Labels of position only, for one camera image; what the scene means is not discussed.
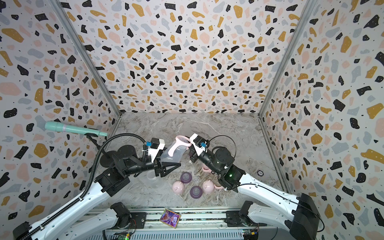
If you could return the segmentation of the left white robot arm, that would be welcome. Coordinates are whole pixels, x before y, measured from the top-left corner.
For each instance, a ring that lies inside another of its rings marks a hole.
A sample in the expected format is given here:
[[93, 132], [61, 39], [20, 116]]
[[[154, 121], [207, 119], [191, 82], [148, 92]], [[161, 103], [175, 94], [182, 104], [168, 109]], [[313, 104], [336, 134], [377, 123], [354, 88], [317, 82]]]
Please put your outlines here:
[[135, 147], [125, 145], [117, 151], [109, 151], [102, 156], [102, 166], [106, 170], [96, 178], [91, 177], [82, 193], [73, 200], [33, 224], [24, 222], [13, 231], [15, 240], [63, 240], [86, 238], [94, 232], [115, 226], [123, 228], [131, 221], [131, 213], [123, 204], [115, 204], [101, 216], [93, 218], [85, 226], [74, 223], [97, 205], [111, 198], [130, 183], [130, 176], [152, 172], [157, 177], [165, 177], [179, 168], [179, 162], [161, 161], [164, 145], [156, 148], [144, 146], [144, 157], [139, 158]]

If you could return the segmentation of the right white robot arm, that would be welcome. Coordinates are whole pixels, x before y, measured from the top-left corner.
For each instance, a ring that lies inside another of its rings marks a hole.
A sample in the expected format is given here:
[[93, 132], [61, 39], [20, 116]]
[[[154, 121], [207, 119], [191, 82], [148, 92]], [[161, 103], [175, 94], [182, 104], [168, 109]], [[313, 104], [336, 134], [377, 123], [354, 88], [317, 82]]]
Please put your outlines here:
[[216, 174], [219, 184], [225, 190], [249, 196], [267, 205], [261, 208], [244, 204], [247, 213], [243, 216], [243, 222], [247, 225], [272, 225], [288, 231], [296, 240], [316, 239], [319, 226], [324, 225], [311, 196], [288, 194], [260, 182], [236, 167], [235, 159], [226, 148], [217, 148], [211, 152], [197, 146], [190, 147], [190, 159], [193, 163], [201, 161]]

